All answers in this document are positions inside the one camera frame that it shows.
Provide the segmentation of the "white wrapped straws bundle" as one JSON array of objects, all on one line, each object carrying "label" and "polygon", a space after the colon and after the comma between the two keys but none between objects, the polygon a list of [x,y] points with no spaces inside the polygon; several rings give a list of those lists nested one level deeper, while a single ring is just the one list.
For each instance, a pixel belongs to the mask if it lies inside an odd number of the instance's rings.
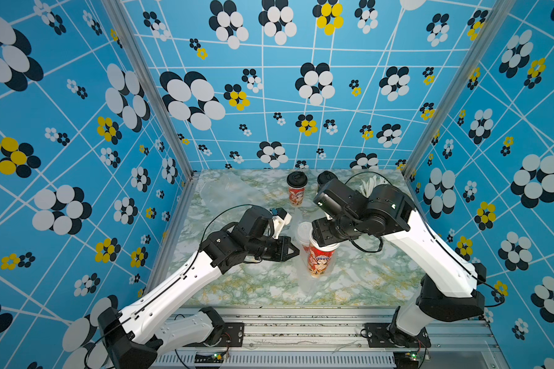
[{"label": "white wrapped straws bundle", "polygon": [[372,176],[369,179],[362,180],[361,191],[363,195],[369,197],[372,193],[372,190],[380,184],[380,180],[377,176]]}]

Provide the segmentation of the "aluminium corner post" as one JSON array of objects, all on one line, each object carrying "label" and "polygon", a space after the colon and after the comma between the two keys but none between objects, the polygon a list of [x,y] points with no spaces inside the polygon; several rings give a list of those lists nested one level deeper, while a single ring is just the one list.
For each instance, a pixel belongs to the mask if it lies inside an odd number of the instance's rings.
[{"label": "aluminium corner post", "polygon": [[498,31],[506,20],[507,15],[509,15],[515,4],[516,0],[496,1],[495,5],[491,9],[486,25],[481,31],[481,34],[472,43],[472,46],[466,54],[460,68],[449,84],[448,89],[446,89],[446,92],[440,101],[440,105],[436,109],[435,115],[426,126],[421,138],[407,161],[406,167],[403,169],[403,177],[406,181],[409,181],[410,175],[415,172],[418,164],[425,156],[426,149],[432,140],[432,137],[440,129],[447,115],[449,115],[452,107],[461,95],[470,74],[478,66],[482,57],[486,54],[486,51],[492,44]]},{"label": "aluminium corner post", "polygon": [[157,91],[155,81],[149,72],[146,60],[144,59],[143,53],[139,48],[138,39],[135,35],[133,35],[129,24],[129,17],[125,14],[121,2],[103,0],[102,4],[112,22],[113,28],[118,32],[120,38],[122,39],[122,44],[126,50],[127,57],[144,88],[149,104],[151,105],[156,118],[158,118],[163,134],[167,138],[169,146],[175,154],[179,166],[186,177],[186,181],[190,182],[193,181],[193,179],[197,179],[197,176],[189,163],[187,155],[181,147],[178,134],[171,122],[169,113],[164,107],[163,100]]}]

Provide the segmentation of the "red cup white lid front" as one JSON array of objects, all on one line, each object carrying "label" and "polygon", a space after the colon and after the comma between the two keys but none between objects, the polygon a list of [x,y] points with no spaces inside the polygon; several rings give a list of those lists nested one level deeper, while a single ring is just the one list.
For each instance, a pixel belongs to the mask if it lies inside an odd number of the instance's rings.
[{"label": "red cup white lid front", "polygon": [[295,240],[303,251],[308,253],[311,245],[310,236],[312,235],[312,224],[310,222],[301,222],[295,231]]}]

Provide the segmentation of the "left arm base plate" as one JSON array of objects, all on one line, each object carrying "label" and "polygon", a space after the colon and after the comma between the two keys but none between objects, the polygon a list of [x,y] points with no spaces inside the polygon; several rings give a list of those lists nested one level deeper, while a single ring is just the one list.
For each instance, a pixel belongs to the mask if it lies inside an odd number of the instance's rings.
[{"label": "left arm base plate", "polygon": [[203,342],[187,344],[187,347],[242,347],[245,324],[228,322],[215,327]]}]

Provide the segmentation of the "right aluminium corner post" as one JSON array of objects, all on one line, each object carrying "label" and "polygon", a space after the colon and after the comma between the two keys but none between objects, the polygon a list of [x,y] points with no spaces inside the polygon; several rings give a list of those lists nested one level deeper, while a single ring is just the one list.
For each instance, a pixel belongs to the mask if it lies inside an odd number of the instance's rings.
[{"label": "right aluminium corner post", "polygon": [[449,84],[448,89],[446,89],[446,92],[440,101],[440,105],[436,109],[435,115],[426,126],[421,138],[407,161],[406,167],[403,169],[403,177],[406,181],[409,181],[410,175],[415,172],[418,164],[425,156],[426,149],[432,140],[432,137],[440,129],[447,115],[449,115],[452,107],[461,95],[470,74],[478,66],[482,57],[486,54],[486,51],[492,44],[498,31],[506,20],[507,15],[509,15],[515,4],[516,0],[496,1],[495,5],[491,9],[486,25],[481,31],[481,34],[472,43],[472,46],[466,54],[460,68]]}]

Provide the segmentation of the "red cup white lid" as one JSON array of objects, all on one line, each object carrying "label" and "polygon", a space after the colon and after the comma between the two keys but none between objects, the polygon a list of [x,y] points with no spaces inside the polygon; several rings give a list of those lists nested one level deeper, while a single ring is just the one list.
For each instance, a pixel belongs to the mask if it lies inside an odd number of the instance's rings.
[{"label": "red cup white lid", "polygon": [[303,251],[308,253],[311,245],[310,236],[312,235],[312,224],[310,222],[301,222],[295,231],[295,240]]},{"label": "red cup white lid", "polygon": [[307,264],[312,277],[320,277],[326,273],[338,247],[339,243],[319,246],[318,241],[315,240],[313,235],[309,235]]}]

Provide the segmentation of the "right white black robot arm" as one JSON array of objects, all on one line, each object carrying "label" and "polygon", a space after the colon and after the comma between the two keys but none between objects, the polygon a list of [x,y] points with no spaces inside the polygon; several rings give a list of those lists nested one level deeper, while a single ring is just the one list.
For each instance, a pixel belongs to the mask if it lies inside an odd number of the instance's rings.
[{"label": "right white black robot arm", "polygon": [[478,292],[486,268],[461,259],[428,226],[409,195],[392,184],[380,184],[369,196],[338,179],[322,185],[314,198],[325,213],[312,222],[312,237],[320,248],[362,235],[388,241],[404,251],[425,275],[420,289],[395,310],[384,338],[398,347],[430,347],[426,326],[483,314],[485,298]]}]

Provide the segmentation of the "left aluminium corner post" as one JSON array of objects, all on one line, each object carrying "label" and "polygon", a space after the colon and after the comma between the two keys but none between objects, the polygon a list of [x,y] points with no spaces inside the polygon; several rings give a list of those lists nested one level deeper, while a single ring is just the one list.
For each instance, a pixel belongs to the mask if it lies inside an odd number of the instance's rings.
[{"label": "left aluminium corner post", "polygon": [[157,91],[155,81],[149,72],[146,60],[144,59],[143,53],[139,48],[138,39],[135,35],[133,35],[129,24],[129,17],[125,14],[121,2],[103,0],[102,4],[112,22],[113,28],[118,32],[120,38],[122,39],[122,44],[126,50],[127,57],[144,88],[149,104],[151,105],[156,118],[158,118],[163,134],[167,138],[169,146],[175,154],[179,166],[186,177],[186,181],[190,182],[193,181],[193,179],[197,179],[197,176],[189,163],[187,155],[181,147],[178,134],[171,122],[169,113],[164,107],[163,100]]}]

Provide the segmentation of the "aluminium rail frame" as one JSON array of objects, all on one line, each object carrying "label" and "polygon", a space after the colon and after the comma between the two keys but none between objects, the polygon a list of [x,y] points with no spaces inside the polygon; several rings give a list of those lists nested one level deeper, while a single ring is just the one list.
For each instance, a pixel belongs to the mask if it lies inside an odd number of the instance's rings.
[{"label": "aluminium rail frame", "polygon": [[[217,307],[245,324],[242,347],[181,347],[149,368],[505,368],[489,325],[478,318],[426,327],[431,348],[371,348],[366,323],[390,324],[391,307]],[[171,316],[180,320],[197,308]]]}]

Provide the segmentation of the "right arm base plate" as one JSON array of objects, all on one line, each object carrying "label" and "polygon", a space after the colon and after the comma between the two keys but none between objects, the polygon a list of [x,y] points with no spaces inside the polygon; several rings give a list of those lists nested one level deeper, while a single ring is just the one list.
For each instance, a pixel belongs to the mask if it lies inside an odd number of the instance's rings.
[{"label": "right arm base plate", "polygon": [[368,341],[371,348],[431,348],[431,341],[425,328],[417,336],[410,336],[402,331],[391,332],[389,324],[386,323],[366,323],[359,334]]}]

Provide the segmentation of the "red cup black lid left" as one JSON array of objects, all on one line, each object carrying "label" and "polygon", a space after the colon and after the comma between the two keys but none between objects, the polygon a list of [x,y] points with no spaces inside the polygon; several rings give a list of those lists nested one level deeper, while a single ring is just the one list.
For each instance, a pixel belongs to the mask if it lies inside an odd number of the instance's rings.
[{"label": "red cup black lid left", "polygon": [[288,174],[286,182],[289,188],[289,202],[293,207],[303,203],[308,177],[304,172],[295,171]]}]

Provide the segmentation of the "red cup black lid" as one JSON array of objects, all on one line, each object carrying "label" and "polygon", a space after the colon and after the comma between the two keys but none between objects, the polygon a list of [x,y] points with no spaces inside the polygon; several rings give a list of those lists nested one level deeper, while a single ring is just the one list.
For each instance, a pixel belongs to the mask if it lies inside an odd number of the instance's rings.
[{"label": "red cup black lid", "polygon": [[293,207],[303,203],[308,177],[304,172],[295,171],[288,174],[286,182],[289,188],[289,202]]},{"label": "red cup black lid", "polygon": [[318,183],[318,186],[321,188],[324,185],[326,185],[328,182],[332,181],[333,179],[337,179],[337,178],[338,178],[338,176],[336,174],[334,174],[333,172],[324,171],[324,172],[321,172],[317,176],[317,183]]}]

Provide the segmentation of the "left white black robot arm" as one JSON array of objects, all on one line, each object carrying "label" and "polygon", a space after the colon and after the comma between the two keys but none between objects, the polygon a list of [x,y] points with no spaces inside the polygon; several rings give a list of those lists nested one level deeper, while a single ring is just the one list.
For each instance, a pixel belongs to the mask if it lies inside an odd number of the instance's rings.
[{"label": "left white black robot arm", "polygon": [[149,368],[158,356],[190,344],[220,343],[226,323],[212,307],[172,320],[196,292],[240,264],[283,262],[299,255],[282,235],[292,217],[283,208],[248,204],[239,221],[205,232],[198,249],[174,274],[122,310],[98,316],[101,336],[84,358],[86,368]]}]

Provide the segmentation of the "red cup black lid right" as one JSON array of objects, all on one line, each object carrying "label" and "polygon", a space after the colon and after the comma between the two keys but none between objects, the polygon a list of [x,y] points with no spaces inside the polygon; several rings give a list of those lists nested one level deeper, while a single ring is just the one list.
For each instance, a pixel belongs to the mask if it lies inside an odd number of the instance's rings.
[{"label": "red cup black lid right", "polygon": [[324,185],[326,185],[328,182],[332,181],[333,179],[337,179],[337,178],[338,178],[338,176],[336,174],[334,174],[333,172],[324,171],[324,172],[321,172],[317,176],[317,183],[318,183],[318,186],[321,188]]}]

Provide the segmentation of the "clear plastic carrier bag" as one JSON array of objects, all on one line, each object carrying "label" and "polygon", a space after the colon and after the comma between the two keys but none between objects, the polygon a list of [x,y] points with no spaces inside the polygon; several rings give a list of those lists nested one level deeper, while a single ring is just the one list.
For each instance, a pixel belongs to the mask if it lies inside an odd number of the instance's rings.
[{"label": "clear plastic carrier bag", "polygon": [[312,295],[319,289],[319,280],[325,280],[326,276],[331,273],[332,268],[335,264],[335,254],[332,257],[331,264],[329,265],[326,273],[320,277],[312,277],[307,264],[308,253],[304,252],[302,247],[299,246],[295,240],[295,231],[298,225],[304,221],[310,222],[312,224],[309,219],[304,217],[303,213],[299,209],[295,209],[293,212],[292,221],[289,225],[289,235],[292,237],[293,244],[300,250],[299,256],[294,258],[294,264],[298,273],[299,286],[304,294]]}]

